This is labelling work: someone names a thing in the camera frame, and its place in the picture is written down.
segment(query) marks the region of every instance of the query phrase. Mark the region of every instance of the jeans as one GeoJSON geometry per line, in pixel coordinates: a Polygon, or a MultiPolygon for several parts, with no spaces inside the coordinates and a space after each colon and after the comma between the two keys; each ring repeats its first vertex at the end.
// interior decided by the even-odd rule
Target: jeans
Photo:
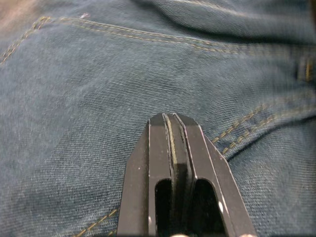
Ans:
{"type": "Polygon", "coordinates": [[[0,18],[1,236],[115,235],[126,161],[162,112],[202,126],[258,236],[316,233],[308,1],[13,2],[0,18]]]}

